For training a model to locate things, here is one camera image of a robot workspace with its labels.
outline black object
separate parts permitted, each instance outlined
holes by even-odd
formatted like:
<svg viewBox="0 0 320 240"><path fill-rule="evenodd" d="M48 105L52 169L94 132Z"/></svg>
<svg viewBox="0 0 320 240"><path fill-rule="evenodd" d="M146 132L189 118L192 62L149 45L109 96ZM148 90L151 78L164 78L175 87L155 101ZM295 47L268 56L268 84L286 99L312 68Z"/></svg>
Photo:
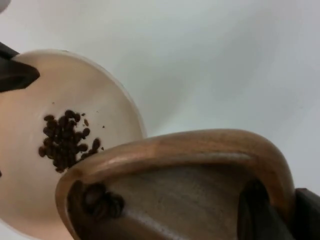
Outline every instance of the black object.
<svg viewBox="0 0 320 240"><path fill-rule="evenodd" d="M298 188L292 231L269 204L265 187L250 182L238 203L238 240L320 240L320 197Z"/></svg>
<svg viewBox="0 0 320 240"><path fill-rule="evenodd" d="M40 76L33 66L11 60L17 54L0 42L0 93L25 89Z"/></svg>
<svg viewBox="0 0 320 240"><path fill-rule="evenodd" d="M297 240L320 240L320 197L305 188L295 190L293 234Z"/></svg>
<svg viewBox="0 0 320 240"><path fill-rule="evenodd" d="M270 206L265 187L250 182L238 204L238 240L294 240L276 210Z"/></svg>

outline white surface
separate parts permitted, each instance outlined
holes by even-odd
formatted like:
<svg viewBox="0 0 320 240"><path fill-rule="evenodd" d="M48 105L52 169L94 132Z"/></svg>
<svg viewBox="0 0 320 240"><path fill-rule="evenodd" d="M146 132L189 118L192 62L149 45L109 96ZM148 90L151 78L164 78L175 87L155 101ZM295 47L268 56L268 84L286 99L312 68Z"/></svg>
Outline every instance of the white surface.
<svg viewBox="0 0 320 240"><path fill-rule="evenodd" d="M0 41L96 61L131 94L149 136L261 134L286 156L296 187L320 194L319 8L318 0L13 0Z"/></svg>

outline curved wooden edge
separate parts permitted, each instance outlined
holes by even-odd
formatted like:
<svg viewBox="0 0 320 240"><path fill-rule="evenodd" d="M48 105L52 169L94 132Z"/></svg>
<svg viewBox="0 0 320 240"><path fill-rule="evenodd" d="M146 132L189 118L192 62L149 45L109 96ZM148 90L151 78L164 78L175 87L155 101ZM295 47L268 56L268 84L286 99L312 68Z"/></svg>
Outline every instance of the curved wooden edge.
<svg viewBox="0 0 320 240"><path fill-rule="evenodd" d="M233 164L246 168L265 186L270 204L289 223L295 206L294 184L282 153L257 134L234 129L173 133L120 145L71 168L56 187L60 217L79 240L68 217L67 196L75 181L86 184L152 169L193 165Z"/></svg>

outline bowl rim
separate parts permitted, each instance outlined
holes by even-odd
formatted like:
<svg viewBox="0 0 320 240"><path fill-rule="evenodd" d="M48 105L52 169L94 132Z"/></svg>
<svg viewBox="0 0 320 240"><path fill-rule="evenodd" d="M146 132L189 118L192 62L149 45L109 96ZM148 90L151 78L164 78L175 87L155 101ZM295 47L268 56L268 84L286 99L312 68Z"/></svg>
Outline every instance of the bowl rim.
<svg viewBox="0 0 320 240"><path fill-rule="evenodd" d="M136 103L134 102L132 96L129 94L129 92L126 90L126 88L124 87L124 85L117 79L115 78L109 71L107 71L103 66L101 66L100 64L96 63L95 61L68 51L68 50L63 50L63 49L54 49L54 48L47 48L47 49L36 49L36 50L30 50L30 51L26 51L23 53L19 53L18 55L14 56L12 58L12 60L20 62L20 56L27 56L27 55L42 55L42 54L55 54L55 55L62 55L62 56L66 56L66 57L71 57L77 60L80 60L82 62L85 62L86 64L92 66L93 68L97 69L98 71L100 71L101 73L103 73L107 78L109 78L111 81L113 81L115 83L115 85L123 92L124 96L127 98L127 100L130 102L133 111L135 112L138 122L139 122L139 126L140 126L140 130L141 130L141 134L142 134L142 138L146 138L147 137L147 131L146 131L146 127L142 118L142 115L136 105Z"/></svg>

